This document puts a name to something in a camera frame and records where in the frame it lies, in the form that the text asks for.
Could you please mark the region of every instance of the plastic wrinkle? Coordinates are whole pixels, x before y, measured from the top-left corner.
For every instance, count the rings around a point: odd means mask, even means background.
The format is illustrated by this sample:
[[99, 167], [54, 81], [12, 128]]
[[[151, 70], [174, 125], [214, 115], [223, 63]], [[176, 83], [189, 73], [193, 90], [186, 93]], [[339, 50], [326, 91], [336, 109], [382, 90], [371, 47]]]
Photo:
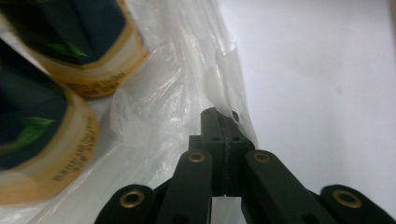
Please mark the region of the plastic wrinkle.
[[[90, 101], [100, 123], [98, 155], [47, 202], [0, 207], [0, 224], [93, 223], [117, 189], [130, 184], [158, 187], [173, 175], [189, 135], [200, 134], [201, 112], [212, 106], [226, 116], [238, 113], [240, 129], [257, 143], [237, 50], [217, 2], [125, 2], [150, 55], [112, 98]], [[231, 204], [214, 208], [214, 223], [243, 223], [234, 211], [240, 210], [238, 201], [227, 202]]]

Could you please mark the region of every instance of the clear plastic bag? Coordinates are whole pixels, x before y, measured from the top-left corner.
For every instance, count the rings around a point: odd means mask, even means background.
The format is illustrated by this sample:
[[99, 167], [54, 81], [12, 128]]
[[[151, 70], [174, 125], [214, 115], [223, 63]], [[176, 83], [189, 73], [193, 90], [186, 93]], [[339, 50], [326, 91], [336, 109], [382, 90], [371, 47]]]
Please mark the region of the clear plastic bag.
[[[0, 223], [93, 223], [112, 194], [170, 178], [200, 113], [239, 115], [256, 144], [235, 45], [216, 1], [126, 0], [150, 55], [116, 93], [90, 104], [99, 119], [97, 154], [66, 190], [40, 204], [0, 207]], [[236, 199], [213, 202], [213, 223], [244, 223]]]

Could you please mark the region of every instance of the can label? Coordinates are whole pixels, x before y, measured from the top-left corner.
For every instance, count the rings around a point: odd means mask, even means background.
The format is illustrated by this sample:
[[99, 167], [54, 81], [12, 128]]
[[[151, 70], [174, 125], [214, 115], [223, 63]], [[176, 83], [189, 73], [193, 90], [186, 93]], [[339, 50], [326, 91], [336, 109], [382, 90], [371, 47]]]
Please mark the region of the can label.
[[[64, 117], [53, 121], [60, 125], [46, 146], [29, 160], [0, 171], [0, 204], [48, 199], [69, 185], [88, 164], [97, 137], [95, 115], [76, 94], [66, 91], [65, 95], [68, 106]], [[7, 154], [15, 152], [5, 152], [0, 158]]]
[[0, 0], [20, 39], [77, 93], [115, 91], [147, 57], [122, 0]]

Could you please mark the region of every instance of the metal screw hole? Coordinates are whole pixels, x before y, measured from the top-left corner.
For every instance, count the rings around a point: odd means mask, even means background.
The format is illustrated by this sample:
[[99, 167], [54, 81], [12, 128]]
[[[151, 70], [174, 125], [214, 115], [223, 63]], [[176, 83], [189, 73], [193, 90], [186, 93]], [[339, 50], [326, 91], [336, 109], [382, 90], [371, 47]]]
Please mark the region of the metal screw hole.
[[132, 189], [121, 196], [120, 204], [124, 208], [133, 208], [141, 204], [144, 199], [145, 195], [141, 190]]
[[337, 189], [332, 193], [334, 199], [349, 208], [360, 208], [363, 206], [361, 200], [349, 191]]

